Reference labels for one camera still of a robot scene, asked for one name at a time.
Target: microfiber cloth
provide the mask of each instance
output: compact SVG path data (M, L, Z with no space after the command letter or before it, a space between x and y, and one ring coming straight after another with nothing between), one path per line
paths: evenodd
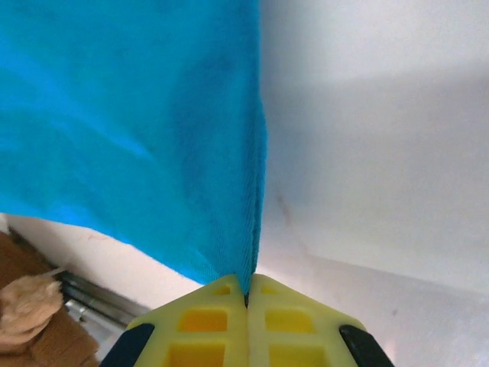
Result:
M257 262L258 0L2 0L0 212L201 283Z

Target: white wall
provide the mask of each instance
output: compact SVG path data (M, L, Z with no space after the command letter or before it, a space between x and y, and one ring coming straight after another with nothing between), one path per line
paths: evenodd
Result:
M487 19L489 2L264 1L264 244L489 293Z
M7 216L0 213L0 232L8 233Z
M55 265L146 307L199 287L131 245L91 229L19 216L8 216L8 224Z

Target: white surface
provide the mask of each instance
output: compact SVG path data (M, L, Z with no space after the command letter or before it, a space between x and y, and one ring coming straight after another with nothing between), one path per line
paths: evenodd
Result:
M7 216L0 213L0 232L8 233Z
M489 3L262 2L259 272L358 317L397 367L488 365ZM196 287L87 229L10 222L143 305Z
M487 19L489 2L264 2L265 245L489 294Z

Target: blue cloth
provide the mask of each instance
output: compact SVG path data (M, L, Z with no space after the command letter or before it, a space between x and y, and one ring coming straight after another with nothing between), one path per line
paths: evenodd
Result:
M257 261L258 0L2 0L0 212L201 283Z

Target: towel fold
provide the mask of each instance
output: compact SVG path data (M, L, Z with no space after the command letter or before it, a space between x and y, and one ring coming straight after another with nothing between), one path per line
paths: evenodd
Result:
M264 193L258 0L2 0L0 212L248 292Z

